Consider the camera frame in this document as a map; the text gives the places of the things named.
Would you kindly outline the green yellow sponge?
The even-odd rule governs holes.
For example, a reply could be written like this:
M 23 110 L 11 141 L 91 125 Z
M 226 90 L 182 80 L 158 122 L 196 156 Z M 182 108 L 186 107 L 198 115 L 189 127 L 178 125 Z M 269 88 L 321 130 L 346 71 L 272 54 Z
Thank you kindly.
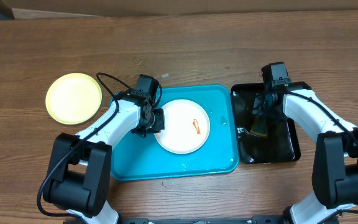
M 259 137 L 267 137 L 267 118 L 264 116 L 256 116 L 253 118 L 253 123 L 250 129 L 250 133 Z

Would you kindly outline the white plate with ketchup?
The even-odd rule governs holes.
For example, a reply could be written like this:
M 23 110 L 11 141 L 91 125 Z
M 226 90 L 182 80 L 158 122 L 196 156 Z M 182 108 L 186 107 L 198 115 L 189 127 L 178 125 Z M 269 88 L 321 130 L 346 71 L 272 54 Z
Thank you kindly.
M 189 154 L 207 141 L 211 125 L 206 111 L 191 100 L 173 100 L 162 106 L 165 129 L 155 134 L 168 152 Z

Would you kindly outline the yellow-green plate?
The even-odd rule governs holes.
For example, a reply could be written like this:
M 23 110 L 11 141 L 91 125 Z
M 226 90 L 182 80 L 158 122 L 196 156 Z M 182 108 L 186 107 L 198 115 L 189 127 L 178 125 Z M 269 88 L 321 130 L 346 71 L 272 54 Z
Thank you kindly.
M 100 85 L 84 73 L 69 73 L 49 87 L 45 106 L 48 114 L 62 124 L 80 124 L 92 118 L 103 99 Z

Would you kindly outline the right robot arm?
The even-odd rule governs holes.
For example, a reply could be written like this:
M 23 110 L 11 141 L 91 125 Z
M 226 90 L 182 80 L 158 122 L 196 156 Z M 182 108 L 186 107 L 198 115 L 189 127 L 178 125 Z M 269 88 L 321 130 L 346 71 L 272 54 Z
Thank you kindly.
M 332 112 L 304 82 L 272 81 L 255 97 L 254 113 L 291 119 L 315 142 L 312 192 L 288 207 L 281 223 L 337 223 L 358 214 L 358 127 Z

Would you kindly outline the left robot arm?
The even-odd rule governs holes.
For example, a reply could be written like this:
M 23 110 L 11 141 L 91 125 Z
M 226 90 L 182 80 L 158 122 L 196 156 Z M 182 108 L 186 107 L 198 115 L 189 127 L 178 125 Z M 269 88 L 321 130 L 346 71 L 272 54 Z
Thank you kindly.
M 164 129 L 161 96 L 162 90 L 122 91 L 90 127 L 58 135 L 37 194 L 39 211 L 75 223 L 117 223 L 107 201 L 112 151 L 127 133 L 144 138 Z

